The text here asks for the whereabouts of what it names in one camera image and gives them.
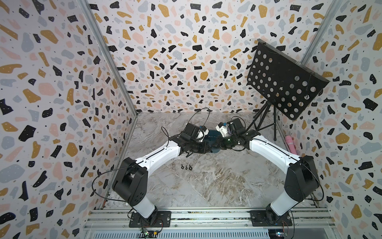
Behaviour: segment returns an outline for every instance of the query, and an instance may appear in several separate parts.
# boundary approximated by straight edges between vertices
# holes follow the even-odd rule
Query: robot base
[[[161,228],[161,227],[168,228],[170,227],[170,221],[171,221],[171,211],[158,211],[157,220],[155,221],[153,225],[150,225],[146,220],[143,220],[142,216],[139,213],[132,213],[129,227],[141,228],[141,227],[149,226],[151,228]]]
[[[266,210],[253,210],[249,211],[249,214],[251,215],[252,226],[283,226],[282,221],[284,221],[288,226],[293,225],[288,213],[280,216],[280,218],[275,222],[271,222],[267,219]]]

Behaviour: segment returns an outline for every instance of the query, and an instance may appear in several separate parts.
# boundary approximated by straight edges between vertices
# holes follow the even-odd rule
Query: pink bottle
[[[289,147],[289,151],[293,154],[297,154],[296,152],[296,149],[295,149],[295,145],[293,144],[293,139],[292,137],[290,137],[289,135],[287,135],[285,137],[285,141],[286,141],[286,144],[288,145]]]

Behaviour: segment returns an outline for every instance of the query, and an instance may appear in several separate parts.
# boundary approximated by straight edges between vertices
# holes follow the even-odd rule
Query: marble floor
[[[202,125],[208,113],[196,114],[191,123]],[[220,122],[240,116],[247,126],[253,113],[211,113],[206,127],[214,129]],[[138,158],[160,147],[167,141],[161,131],[165,127],[170,136],[180,133],[192,114],[190,113],[141,113],[126,157]],[[263,125],[273,122],[266,117]],[[273,141],[273,127],[261,131]],[[279,132],[276,144],[285,149]],[[181,165],[192,166],[192,171],[181,169]],[[220,150],[218,153],[186,153],[168,161],[148,179],[147,196],[158,207],[265,207],[282,192],[285,174],[263,156],[244,150]],[[110,198],[120,199],[111,190]],[[125,203],[108,200],[105,207],[125,207]],[[312,206],[306,200],[297,206]]]

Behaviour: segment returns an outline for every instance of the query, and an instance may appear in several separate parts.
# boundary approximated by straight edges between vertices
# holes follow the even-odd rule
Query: terrazzo pattern wall
[[[0,237],[82,238],[131,113],[76,2],[1,0],[0,16]]]
[[[381,4],[343,1],[309,62],[331,82],[297,121],[281,118],[298,153],[315,156],[342,238],[381,238]]]
[[[138,112],[252,112],[257,41],[301,60],[332,1],[90,0]]]

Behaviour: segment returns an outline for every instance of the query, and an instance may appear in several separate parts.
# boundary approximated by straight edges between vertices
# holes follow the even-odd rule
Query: black perforated panel
[[[329,81],[263,40],[257,40],[247,85],[295,120]]]

